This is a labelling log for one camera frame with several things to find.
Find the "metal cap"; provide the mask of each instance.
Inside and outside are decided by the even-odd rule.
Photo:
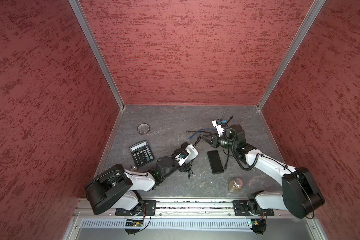
[[[146,123],[140,124],[137,127],[137,131],[141,134],[141,135],[145,135],[149,132],[149,125]]]
[[[242,187],[243,180],[241,180],[240,178],[235,178],[235,180],[233,181],[233,184],[235,185],[235,187]]]

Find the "red wall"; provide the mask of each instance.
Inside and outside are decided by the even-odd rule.
[[[330,239],[360,239],[360,1],[327,0],[263,108],[288,164],[306,166]]]
[[[117,112],[67,0],[0,1],[0,239],[62,238]]]
[[[127,104],[256,105],[312,0],[82,0]]]

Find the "marble-patterned surface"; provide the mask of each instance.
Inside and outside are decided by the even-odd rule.
[[[213,128],[211,122],[221,118],[223,113],[223,119],[226,120],[230,116],[234,116],[229,124],[240,124],[245,130],[248,143],[265,154],[276,157],[259,113],[254,106],[128,105],[104,170],[117,163],[129,169],[130,165],[134,164],[129,147],[143,140],[148,141],[156,159],[170,156],[183,142],[188,141],[194,144],[196,141],[196,137],[189,141],[188,138],[192,133],[186,133],[185,130]],[[147,135],[140,135],[137,132],[137,126],[141,123],[150,125],[151,130]],[[240,169],[232,157],[230,157],[228,168],[224,173],[213,175],[207,151],[216,149],[203,141],[195,148],[199,155],[193,161],[193,174],[190,179],[188,179],[187,173],[176,171],[157,189],[150,192],[140,191],[140,194],[151,197],[247,197],[258,190],[281,190],[281,186],[263,172]],[[226,155],[221,147],[218,148],[218,151],[224,166]],[[156,161],[153,161],[139,168],[139,171],[146,171],[155,165]],[[232,194],[228,192],[227,187],[228,182],[235,177],[241,178],[244,186],[240,193]]]

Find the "black cable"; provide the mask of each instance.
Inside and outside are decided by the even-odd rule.
[[[231,150],[232,150],[233,157],[235,158],[236,162],[239,164],[239,167],[244,171],[252,170],[254,168],[254,166],[256,165],[258,159],[259,159],[259,154],[256,154],[252,165],[249,166],[247,163],[245,163],[248,167],[243,167],[243,165],[241,165],[241,162],[237,158],[236,153],[235,153],[235,142],[236,142],[236,139],[234,139],[233,142],[232,142],[232,149]]]
[[[228,159],[229,159],[229,148],[228,148],[228,154],[227,154],[227,161],[225,162],[225,165],[224,165],[224,170],[227,170]]]
[[[164,157],[176,157],[178,154],[176,154],[176,155],[172,155],[172,156],[164,156]]]
[[[225,149],[229,149],[229,148],[227,148],[227,147],[223,147],[223,152],[225,153],[225,155],[228,155],[228,153],[226,153],[224,150]]]
[[[144,230],[145,228],[147,228],[148,225],[151,223],[151,215],[149,214],[149,212],[146,212],[146,211],[129,211],[129,212],[137,212],[137,213],[139,213],[139,212],[144,212],[145,214],[148,214],[148,215],[149,215],[149,222],[148,222],[148,224],[147,224],[143,229],[140,229],[139,231],[133,233],[134,235],[135,235],[136,233],[138,233],[138,232],[141,232],[141,231]]]
[[[228,142],[232,142],[233,140],[236,139],[237,134],[236,134],[236,130],[235,130],[235,129],[233,129],[232,127],[223,126],[223,125],[222,125],[221,127],[224,128],[224,130],[225,130],[225,129],[229,129],[231,132],[233,132],[233,137],[228,138],[228,137],[226,136],[226,131],[224,131],[224,137],[227,139]]]
[[[196,146],[200,142],[200,140],[202,139],[202,135],[205,135],[205,133],[202,133],[199,136],[197,136],[197,139],[196,139],[196,142],[195,142],[194,146]]]
[[[187,164],[185,165],[185,168],[184,168],[184,172],[187,172],[187,173],[188,173],[188,179],[190,179],[190,178],[191,178],[191,175],[193,174],[193,171],[192,171],[192,169],[191,169],[191,167],[192,167],[192,162],[193,162],[193,160],[190,161],[189,163],[187,163]]]
[[[187,131],[185,131],[185,132],[204,132],[204,133],[209,133],[209,134],[212,134],[213,132],[205,132],[205,131],[189,131],[189,130],[187,130]]]
[[[309,200],[309,203],[311,204],[311,207],[312,207],[312,218],[307,217],[307,215],[306,215],[305,217],[308,218],[308,219],[313,219],[313,218],[315,217],[315,209],[313,208],[313,204],[312,204],[311,198],[308,196],[307,191],[302,187],[302,185],[301,185],[301,183],[299,182],[298,178],[293,174],[293,172],[292,172],[291,170],[288,169],[288,165],[282,165],[282,164],[281,164],[280,162],[278,162],[277,160],[275,160],[275,159],[273,159],[273,158],[270,158],[270,157],[264,156],[264,154],[261,154],[261,156],[277,162],[280,166],[282,166],[284,169],[287,169],[287,170],[293,175],[293,177],[296,179],[296,181],[298,182],[299,186],[301,187],[301,189],[303,190],[303,192],[304,192],[305,195],[307,196],[307,198],[308,198],[308,200]]]
[[[231,121],[232,118],[233,118],[233,116],[231,116],[225,124],[228,125],[229,121]]]

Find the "metal grille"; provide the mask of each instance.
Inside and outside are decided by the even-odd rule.
[[[139,228],[124,227],[125,219],[104,219],[84,218],[81,228]],[[171,228],[171,229],[192,229],[192,230],[239,230],[248,231],[251,228],[250,219],[194,219],[194,218],[152,218],[147,228]]]

